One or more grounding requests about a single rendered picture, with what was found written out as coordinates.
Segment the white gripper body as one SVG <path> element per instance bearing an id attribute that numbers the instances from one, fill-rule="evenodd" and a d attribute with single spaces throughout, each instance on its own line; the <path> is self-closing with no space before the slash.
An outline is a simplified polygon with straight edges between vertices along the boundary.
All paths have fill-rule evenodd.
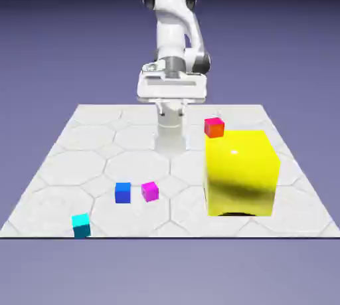
<path id="1" fill-rule="evenodd" d="M 203 103 L 207 97 L 207 77 L 203 74 L 179 73 L 179 78 L 166 78 L 163 71 L 141 71 L 137 83 L 140 102 L 184 100 Z"/>

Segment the small red cube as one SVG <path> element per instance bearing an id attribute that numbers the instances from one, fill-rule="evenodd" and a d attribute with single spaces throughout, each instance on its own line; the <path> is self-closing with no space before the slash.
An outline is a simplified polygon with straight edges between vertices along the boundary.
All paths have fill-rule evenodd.
<path id="1" fill-rule="evenodd" d="M 209 138 L 219 138 L 224 135 L 224 122 L 219 118 L 207 118 L 204 124 L 205 134 Z"/>

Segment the small magenta cube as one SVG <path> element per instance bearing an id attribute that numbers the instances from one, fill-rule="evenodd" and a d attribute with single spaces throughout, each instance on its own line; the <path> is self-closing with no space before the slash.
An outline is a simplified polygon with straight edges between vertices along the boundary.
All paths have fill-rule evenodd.
<path id="1" fill-rule="evenodd" d="M 146 202 L 154 201 L 159 198 L 159 188 L 154 181 L 141 185 L 141 194 Z"/>

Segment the small blue cube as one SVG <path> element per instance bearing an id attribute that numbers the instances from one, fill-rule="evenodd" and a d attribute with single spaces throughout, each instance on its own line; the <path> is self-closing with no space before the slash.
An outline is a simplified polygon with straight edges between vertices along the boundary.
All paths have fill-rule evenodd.
<path id="1" fill-rule="evenodd" d="M 115 185 L 115 202 L 118 204 L 131 203 L 131 183 L 117 182 Z"/>

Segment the small cyan cube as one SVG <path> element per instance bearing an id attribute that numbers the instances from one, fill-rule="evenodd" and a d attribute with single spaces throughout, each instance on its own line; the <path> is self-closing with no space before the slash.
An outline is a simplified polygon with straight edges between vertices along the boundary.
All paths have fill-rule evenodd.
<path id="1" fill-rule="evenodd" d="M 76 239 L 82 239 L 91 235 L 90 218 L 87 213 L 71 216 L 72 229 Z"/>

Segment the large yellow box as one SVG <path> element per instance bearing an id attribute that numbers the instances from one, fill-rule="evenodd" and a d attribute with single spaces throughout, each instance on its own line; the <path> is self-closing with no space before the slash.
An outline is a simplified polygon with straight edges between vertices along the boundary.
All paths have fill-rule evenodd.
<path id="1" fill-rule="evenodd" d="M 226 130 L 222 137 L 206 136 L 204 190 L 208 215 L 271 216 L 280 166 L 263 130 Z"/>

